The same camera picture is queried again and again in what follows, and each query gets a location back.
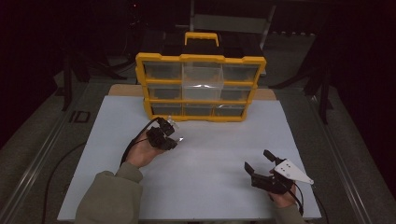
sleeve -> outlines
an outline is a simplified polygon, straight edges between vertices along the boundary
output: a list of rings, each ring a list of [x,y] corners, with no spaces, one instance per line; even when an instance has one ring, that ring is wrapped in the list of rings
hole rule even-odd
[[[142,178],[129,162],[123,163],[115,175],[109,171],[97,174],[78,206],[75,223],[137,223]]]
[[[297,209],[297,205],[293,204],[284,208],[275,210],[276,224],[305,224],[303,217]]]

table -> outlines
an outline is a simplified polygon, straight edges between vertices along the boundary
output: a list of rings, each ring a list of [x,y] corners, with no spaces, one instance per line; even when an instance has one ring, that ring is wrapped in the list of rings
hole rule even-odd
[[[131,139],[148,123],[138,86],[115,85],[105,97],[87,146],[64,199],[59,220],[74,220],[78,204],[94,176],[116,172]],[[275,165],[269,149],[304,171],[281,104],[270,90],[258,90],[243,122],[179,122],[185,140],[141,168],[144,179],[141,220],[258,220],[273,217],[265,191],[250,186],[249,162],[266,175]],[[300,184],[304,216],[320,212],[312,189]]]

black cable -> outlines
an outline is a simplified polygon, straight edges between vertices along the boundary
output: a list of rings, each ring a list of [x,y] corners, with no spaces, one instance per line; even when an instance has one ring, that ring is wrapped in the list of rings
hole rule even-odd
[[[288,193],[291,195],[291,197],[293,197],[293,199],[294,199],[294,200],[297,202],[297,204],[299,205],[298,211],[299,211],[299,213],[300,213],[301,216],[302,216],[303,213],[304,213],[304,207],[303,207],[303,205],[301,204],[300,200],[298,200],[298,198],[296,197],[296,195],[295,195],[293,192],[291,192],[290,189],[288,190]]]
[[[298,187],[298,185],[296,185],[296,183],[294,183],[294,185],[296,186],[296,188],[300,191],[300,196],[301,196],[301,204],[304,207],[304,196],[303,196],[303,192],[301,191],[300,187]]]
[[[56,169],[58,168],[58,166],[61,164],[61,162],[67,157],[69,156],[72,152],[76,151],[78,148],[84,146],[85,144],[87,144],[87,142],[83,142],[79,145],[77,145],[76,147],[73,147],[73,149],[71,149],[70,151],[68,151],[66,154],[64,154],[64,156],[58,161],[58,163],[55,165],[55,167],[53,168],[52,172],[49,175],[49,180],[47,182],[47,186],[46,186],[46,193],[44,196],[44,206],[43,206],[43,214],[42,214],[42,218],[41,218],[41,223],[45,224],[46,223],[46,215],[47,215],[47,200],[49,197],[49,191],[50,191],[50,181],[53,178],[53,175],[55,174]]]
[[[326,217],[326,223],[330,224],[329,217],[327,216],[327,212],[326,212],[326,209],[323,206],[323,203],[321,202],[320,198],[318,197],[318,195],[315,192],[314,192],[314,196],[318,200],[320,206],[323,208],[324,216]]]

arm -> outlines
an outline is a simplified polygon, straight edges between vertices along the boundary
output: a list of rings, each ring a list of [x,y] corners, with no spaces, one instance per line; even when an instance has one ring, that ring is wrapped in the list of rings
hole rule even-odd
[[[293,185],[291,191],[295,193],[296,187]],[[283,195],[268,192],[276,204],[276,224],[305,224],[303,217],[297,209],[296,202],[287,192]]]
[[[139,219],[143,176],[138,170],[148,165],[163,150],[152,147],[143,133],[132,146],[126,162],[114,175],[104,171],[96,175],[82,198],[76,213],[76,224],[137,223]]]

clear plastic drawer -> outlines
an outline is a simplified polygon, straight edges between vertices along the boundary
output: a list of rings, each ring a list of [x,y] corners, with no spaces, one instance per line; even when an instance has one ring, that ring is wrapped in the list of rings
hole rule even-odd
[[[210,116],[213,105],[184,104],[185,116]]]
[[[181,104],[151,104],[153,115],[181,115]]]
[[[225,81],[254,81],[258,64],[225,63],[222,66]]]
[[[220,100],[224,101],[246,101],[251,87],[246,86],[224,86],[221,90]]]
[[[143,62],[148,78],[181,79],[181,63]]]
[[[181,99],[180,85],[148,84],[148,95],[151,99]]]
[[[239,117],[242,116],[245,105],[216,105],[215,116],[220,117]]]

